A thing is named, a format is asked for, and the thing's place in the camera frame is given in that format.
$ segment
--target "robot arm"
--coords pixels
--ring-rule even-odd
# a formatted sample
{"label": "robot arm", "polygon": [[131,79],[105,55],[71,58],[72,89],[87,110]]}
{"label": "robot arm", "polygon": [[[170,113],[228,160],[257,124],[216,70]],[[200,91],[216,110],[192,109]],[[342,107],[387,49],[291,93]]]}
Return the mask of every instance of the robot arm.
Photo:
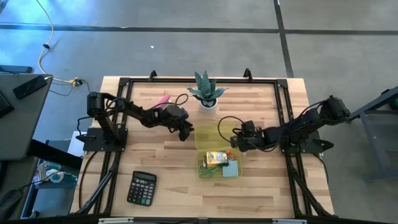
{"label": "robot arm", "polygon": [[171,133],[179,131],[179,138],[185,141],[190,131],[193,131],[192,124],[187,121],[188,113],[177,105],[170,104],[166,108],[142,109],[134,102],[128,102],[124,98],[117,98],[109,93],[91,92],[87,96],[87,114],[99,122],[108,138],[120,138],[116,123],[110,120],[115,113],[124,113],[138,119],[147,128],[161,125],[169,129]]}
{"label": "robot arm", "polygon": [[261,129],[256,128],[253,121],[246,121],[242,124],[241,131],[231,137],[231,146],[239,147],[240,151],[246,152],[251,149],[270,149],[286,139],[291,144],[300,144],[318,128],[340,124],[349,116],[349,110],[342,100],[333,96],[320,102],[319,106],[320,112],[317,108],[309,109],[298,118],[279,127]]}

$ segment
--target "pink marker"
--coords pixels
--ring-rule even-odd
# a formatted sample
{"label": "pink marker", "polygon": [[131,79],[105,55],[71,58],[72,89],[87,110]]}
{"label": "pink marker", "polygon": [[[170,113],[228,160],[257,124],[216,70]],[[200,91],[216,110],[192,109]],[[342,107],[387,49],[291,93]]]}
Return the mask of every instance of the pink marker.
{"label": "pink marker", "polygon": [[169,95],[169,94],[164,95],[163,98],[160,99],[160,100],[155,104],[154,108],[158,108],[158,107],[165,108],[165,107],[167,106],[167,104],[161,104],[161,103],[167,103],[167,102],[170,102],[170,103],[171,103],[171,101],[170,101],[170,95]]}

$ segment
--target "clear plastic container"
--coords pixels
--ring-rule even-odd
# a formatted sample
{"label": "clear plastic container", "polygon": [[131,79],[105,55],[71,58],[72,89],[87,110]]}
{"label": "clear plastic container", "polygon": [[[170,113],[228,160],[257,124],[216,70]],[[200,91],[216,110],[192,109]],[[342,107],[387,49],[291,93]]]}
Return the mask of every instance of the clear plastic container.
{"label": "clear plastic container", "polygon": [[[231,143],[220,136],[217,125],[218,121],[195,125],[195,146],[198,150],[231,148]],[[220,124],[220,133],[229,140],[235,127],[234,123],[223,121]]]}
{"label": "clear plastic container", "polygon": [[[197,170],[198,177],[201,180],[221,180],[232,179],[242,176],[242,159],[240,151],[233,149],[231,144],[225,141],[219,134],[217,129],[218,121],[211,121],[201,125],[195,125],[195,145],[198,149],[197,154]],[[233,135],[232,129],[238,126],[234,123],[223,121],[220,125],[220,133],[229,140]],[[238,162],[238,176],[223,177],[223,168],[220,166],[204,168],[203,156],[208,151],[229,151],[231,156]]]}

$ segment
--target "blue sticky note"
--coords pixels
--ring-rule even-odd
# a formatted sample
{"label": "blue sticky note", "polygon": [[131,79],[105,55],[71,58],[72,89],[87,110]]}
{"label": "blue sticky note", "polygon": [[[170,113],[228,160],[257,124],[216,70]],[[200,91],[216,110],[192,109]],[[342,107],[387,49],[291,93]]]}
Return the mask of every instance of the blue sticky note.
{"label": "blue sticky note", "polygon": [[223,166],[223,177],[237,177],[239,175],[238,162],[230,160],[228,163],[229,166]]}

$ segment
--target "black calculator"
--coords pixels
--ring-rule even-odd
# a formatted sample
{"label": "black calculator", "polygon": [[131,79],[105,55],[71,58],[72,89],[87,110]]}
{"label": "black calculator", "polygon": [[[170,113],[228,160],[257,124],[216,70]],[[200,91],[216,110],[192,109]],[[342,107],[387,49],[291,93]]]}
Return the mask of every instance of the black calculator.
{"label": "black calculator", "polygon": [[134,171],[127,195],[127,202],[150,206],[154,200],[155,187],[156,175],[143,171]]}

